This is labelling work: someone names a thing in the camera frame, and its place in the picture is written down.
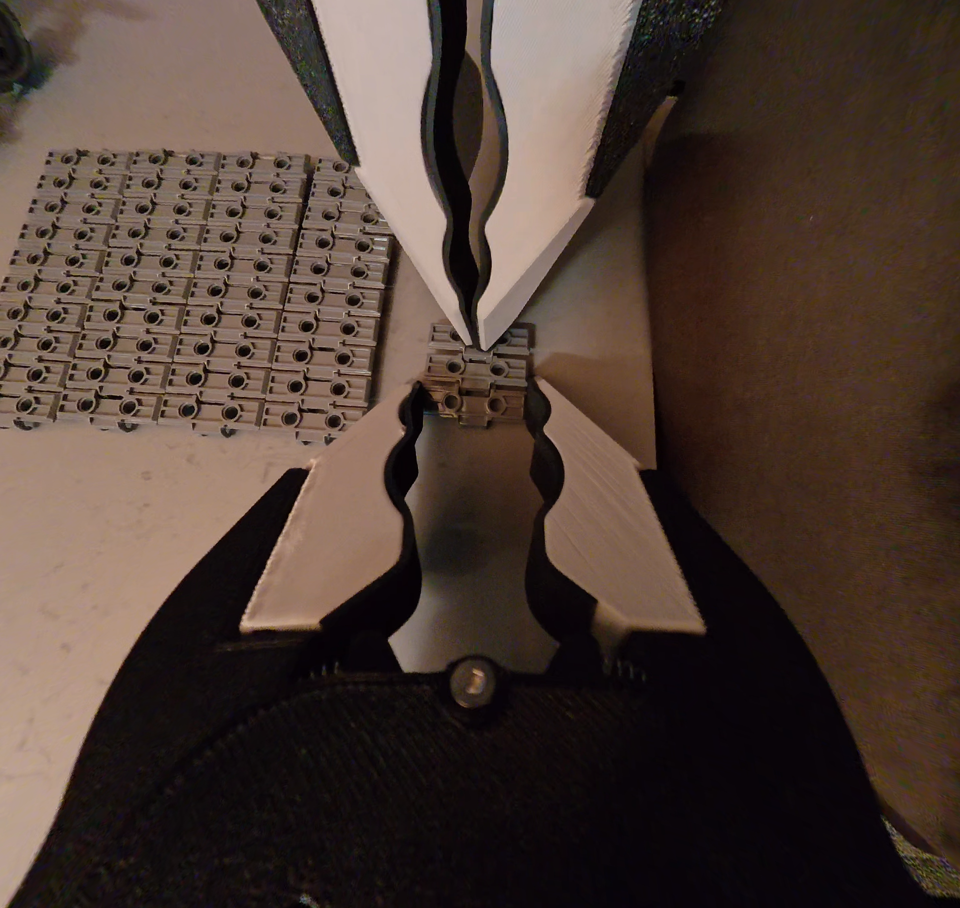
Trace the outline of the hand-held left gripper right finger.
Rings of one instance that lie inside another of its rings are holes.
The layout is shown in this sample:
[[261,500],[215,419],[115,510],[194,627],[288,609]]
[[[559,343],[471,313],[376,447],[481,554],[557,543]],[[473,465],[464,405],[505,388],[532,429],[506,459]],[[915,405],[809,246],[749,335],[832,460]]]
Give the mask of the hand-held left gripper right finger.
[[612,655],[634,633],[702,637],[706,625],[637,460],[542,377],[527,396],[542,498],[526,565],[534,618],[557,642]]

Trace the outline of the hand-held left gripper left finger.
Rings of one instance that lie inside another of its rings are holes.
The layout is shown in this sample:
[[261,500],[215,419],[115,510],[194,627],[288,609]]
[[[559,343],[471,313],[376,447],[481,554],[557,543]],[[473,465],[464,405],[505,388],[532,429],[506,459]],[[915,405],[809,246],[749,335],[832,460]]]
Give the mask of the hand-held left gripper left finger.
[[406,495],[418,477],[419,382],[369,410],[311,463],[242,617],[242,632],[396,632],[422,587]]

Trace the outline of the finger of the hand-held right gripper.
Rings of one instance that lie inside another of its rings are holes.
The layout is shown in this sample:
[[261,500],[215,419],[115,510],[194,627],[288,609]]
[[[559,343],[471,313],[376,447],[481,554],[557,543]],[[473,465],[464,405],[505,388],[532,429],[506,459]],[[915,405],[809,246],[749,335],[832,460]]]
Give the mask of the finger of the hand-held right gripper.
[[472,196],[453,130],[466,0],[311,0],[354,166],[438,306],[476,339]]
[[481,54],[500,168],[481,218],[488,349],[521,314],[599,189],[588,187],[642,0],[484,0]]

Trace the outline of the strip of joined track links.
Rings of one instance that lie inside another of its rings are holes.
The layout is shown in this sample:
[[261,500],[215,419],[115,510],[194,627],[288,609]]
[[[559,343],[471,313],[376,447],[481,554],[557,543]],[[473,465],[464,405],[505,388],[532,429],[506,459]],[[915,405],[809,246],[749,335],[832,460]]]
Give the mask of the strip of joined track links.
[[366,413],[396,248],[357,171],[319,159],[280,315],[263,431],[329,444]]

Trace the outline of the mat of joined track links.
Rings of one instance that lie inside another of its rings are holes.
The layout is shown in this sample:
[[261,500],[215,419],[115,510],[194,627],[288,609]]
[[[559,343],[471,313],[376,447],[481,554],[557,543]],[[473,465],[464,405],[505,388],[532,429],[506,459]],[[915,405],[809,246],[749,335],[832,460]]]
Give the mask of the mat of joined track links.
[[2,277],[2,429],[258,427],[312,164],[48,152]]

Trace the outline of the yellow black toy vehicle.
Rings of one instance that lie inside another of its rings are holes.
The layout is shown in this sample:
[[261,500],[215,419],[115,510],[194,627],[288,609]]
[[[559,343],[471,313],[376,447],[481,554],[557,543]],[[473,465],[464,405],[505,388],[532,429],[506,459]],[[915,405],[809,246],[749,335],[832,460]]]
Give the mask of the yellow black toy vehicle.
[[16,15],[1,3],[1,95],[22,86],[33,67],[33,54]]

